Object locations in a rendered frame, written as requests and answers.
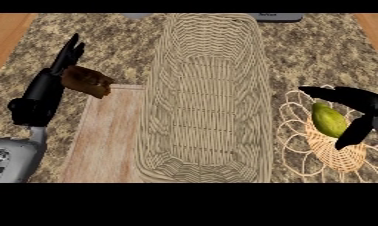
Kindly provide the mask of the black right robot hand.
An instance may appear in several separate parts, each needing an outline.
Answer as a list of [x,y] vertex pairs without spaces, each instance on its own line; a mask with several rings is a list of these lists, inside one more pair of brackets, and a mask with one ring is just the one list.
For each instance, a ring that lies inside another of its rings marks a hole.
[[300,86],[298,89],[311,97],[345,105],[363,113],[353,120],[341,135],[337,137],[335,149],[362,143],[372,130],[378,131],[378,94],[363,89],[337,86],[334,89]]

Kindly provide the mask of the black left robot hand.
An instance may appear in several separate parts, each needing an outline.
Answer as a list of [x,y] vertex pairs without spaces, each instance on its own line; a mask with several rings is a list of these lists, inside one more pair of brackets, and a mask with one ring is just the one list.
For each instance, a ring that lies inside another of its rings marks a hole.
[[78,43],[78,34],[74,34],[58,53],[52,66],[35,75],[22,97],[12,99],[7,104],[15,125],[47,126],[65,90],[62,74],[65,69],[77,64],[83,53],[84,43]]

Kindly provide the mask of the green pear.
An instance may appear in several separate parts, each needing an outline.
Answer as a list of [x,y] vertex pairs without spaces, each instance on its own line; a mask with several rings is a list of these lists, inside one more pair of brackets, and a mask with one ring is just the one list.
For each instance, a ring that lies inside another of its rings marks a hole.
[[347,129],[344,116],[320,102],[311,105],[311,121],[317,131],[329,137],[338,138]]

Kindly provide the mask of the large wicker basket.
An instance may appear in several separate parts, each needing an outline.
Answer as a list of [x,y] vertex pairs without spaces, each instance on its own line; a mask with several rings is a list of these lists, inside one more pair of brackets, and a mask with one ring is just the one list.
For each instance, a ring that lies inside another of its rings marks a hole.
[[267,183],[270,100],[254,18],[241,13],[171,13],[155,49],[134,146],[143,181]]

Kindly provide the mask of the brown bread chunk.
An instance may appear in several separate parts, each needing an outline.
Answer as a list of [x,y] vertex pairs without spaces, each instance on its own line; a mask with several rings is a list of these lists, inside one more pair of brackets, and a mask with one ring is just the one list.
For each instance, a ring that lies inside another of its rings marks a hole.
[[62,73],[62,85],[84,94],[102,99],[111,94],[115,80],[99,71],[80,66],[69,66]]

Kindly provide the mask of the pale wooden cutting board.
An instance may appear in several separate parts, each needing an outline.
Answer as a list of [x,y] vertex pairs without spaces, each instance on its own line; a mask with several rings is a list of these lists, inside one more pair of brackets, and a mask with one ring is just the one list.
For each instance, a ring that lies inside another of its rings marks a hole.
[[142,182],[133,148],[143,96],[142,85],[114,84],[108,96],[102,99],[89,97],[60,182]]

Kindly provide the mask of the grey appliance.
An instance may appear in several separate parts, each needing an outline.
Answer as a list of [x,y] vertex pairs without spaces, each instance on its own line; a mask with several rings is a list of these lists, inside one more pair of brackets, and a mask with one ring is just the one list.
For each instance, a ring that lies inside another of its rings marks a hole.
[[[151,16],[151,13],[122,13],[130,19],[142,19]],[[263,23],[294,23],[303,19],[303,13],[249,13],[249,16]]]

